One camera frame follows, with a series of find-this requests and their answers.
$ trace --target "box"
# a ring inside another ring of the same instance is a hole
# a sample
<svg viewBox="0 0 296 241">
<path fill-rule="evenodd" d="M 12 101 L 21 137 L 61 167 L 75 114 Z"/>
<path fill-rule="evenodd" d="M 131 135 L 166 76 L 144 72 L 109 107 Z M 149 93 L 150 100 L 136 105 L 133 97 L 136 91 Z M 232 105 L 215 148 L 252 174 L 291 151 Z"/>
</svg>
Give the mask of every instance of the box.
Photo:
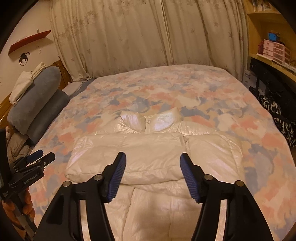
<svg viewBox="0 0 296 241">
<path fill-rule="evenodd" d="M 263 55 L 264 54 L 267 54 L 269 55 L 270 57 L 273 57 L 274 56 L 274 52 L 273 51 L 270 51 L 268 49 L 263 49 Z"/>
<path fill-rule="evenodd" d="M 269 55 L 269 54 L 266 54 L 264 53 L 263 56 L 265 56 L 266 58 L 268 58 L 269 60 L 272 60 L 273 59 L 273 56 Z"/>
<path fill-rule="evenodd" d="M 263 11 L 271 10 L 270 3 L 267 0 L 263 0 Z"/>
<path fill-rule="evenodd" d="M 277 48 L 277 49 L 280 49 L 280 50 L 283 50 L 285 51 L 289 56 L 291 55 L 291 52 L 288 48 L 286 48 L 285 45 L 282 45 L 282 44 L 279 44 L 279 43 L 276 43 L 276 42 L 272 42 L 272 41 L 269 41 L 267 39 L 264 40 L 264 45 L 266 46 L 269 46 L 271 48 Z"/>
<path fill-rule="evenodd" d="M 242 78 L 242 83 L 249 91 L 253 93 L 253 91 L 256 89 L 256 83 L 257 83 L 257 77 L 254 75 L 253 72 L 249 70 L 244 71 L 244 75 Z M 259 89 L 258 89 L 260 95 L 264 95 L 266 91 L 266 85 L 260 81 L 259 82 Z"/>
<path fill-rule="evenodd" d="M 275 54 L 281 55 L 290 61 L 290 55 L 287 52 L 285 52 L 284 50 L 281 50 L 281 49 L 278 49 L 278 48 L 275 48 L 275 47 L 272 47 L 272 46 L 266 45 L 266 44 L 263 45 L 263 51 L 264 50 L 268 50 L 268 51 L 273 52 Z"/>
</svg>

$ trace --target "bed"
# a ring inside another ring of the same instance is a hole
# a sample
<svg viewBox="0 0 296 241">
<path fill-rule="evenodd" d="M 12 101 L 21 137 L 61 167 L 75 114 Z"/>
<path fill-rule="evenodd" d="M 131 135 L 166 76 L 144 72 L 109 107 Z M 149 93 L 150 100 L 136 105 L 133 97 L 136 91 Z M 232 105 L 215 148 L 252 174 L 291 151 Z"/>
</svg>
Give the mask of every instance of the bed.
<svg viewBox="0 0 296 241">
<path fill-rule="evenodd" d="M 185 120 L 239 138 L 246 184 L 274 240 L 282 240 L 296 221 L 296 168 L 285 138 L 270 114 L 227 71 L 190 64 L 100 77 L 70 100 L 34 148 L 56 155 L 45 176 L 30 187 L 36 225 L 66 180 L 65 168 L 79 137 L 125 110 L 151 115 L 174 107 Z"/>
</svg>

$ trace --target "beige curtain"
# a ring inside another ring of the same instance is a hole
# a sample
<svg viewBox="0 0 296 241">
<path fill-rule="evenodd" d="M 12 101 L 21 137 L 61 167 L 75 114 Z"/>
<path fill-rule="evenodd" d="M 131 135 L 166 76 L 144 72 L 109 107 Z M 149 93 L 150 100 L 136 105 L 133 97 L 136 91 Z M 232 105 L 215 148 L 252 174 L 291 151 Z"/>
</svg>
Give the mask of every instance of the beige curtain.
<svg viewBox="0 0 296 241">
<path fill-rule="evenodd" d="M 74 81 L 188 63 L 240 79 L 247 64 L 242 0 L 51 0 L 50 18 Z"/>
</svg>

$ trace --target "gray pillow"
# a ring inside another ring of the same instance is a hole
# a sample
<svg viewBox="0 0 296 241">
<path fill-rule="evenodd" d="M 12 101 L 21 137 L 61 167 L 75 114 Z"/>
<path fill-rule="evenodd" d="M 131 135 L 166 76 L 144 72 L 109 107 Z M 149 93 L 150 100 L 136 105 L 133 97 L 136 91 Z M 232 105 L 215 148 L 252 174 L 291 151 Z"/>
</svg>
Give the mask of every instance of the gray pillow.
<svg viewBox="0 0 296 241">
<path fill-rule="evenodd" d="M 16 106 L 10 109 L 8 122 L 21 134 L 26 134 L 34 118 L 58 89 L 60 82 L 59 67 L 50 66 L 43 70 Z"/>
<path fill-rule="evenodd" d="M 27 135 L 34 144 L 41 139 L 49 125 L 69 103 L 70 97 L 57 90 L 31 123 Z"/>
</svg>

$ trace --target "clothing pile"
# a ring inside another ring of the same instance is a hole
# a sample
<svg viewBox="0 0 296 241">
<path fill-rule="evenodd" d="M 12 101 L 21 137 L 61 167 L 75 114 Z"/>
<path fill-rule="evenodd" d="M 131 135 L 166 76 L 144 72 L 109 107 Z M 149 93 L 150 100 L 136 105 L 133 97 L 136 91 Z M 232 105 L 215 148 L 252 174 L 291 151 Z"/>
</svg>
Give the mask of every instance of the clothing pile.
<svg viewBox="0 0 296 241">
<path fill-rule="evenodd" d="M 272 115 L 276 127 L 286 138 L 289 147 L 296 147 L 296 123 L 291 122 L 282 116 L 281 107 L 275 102 L 272 96 L 260 95 L 258 100 Z"/>
</svg>

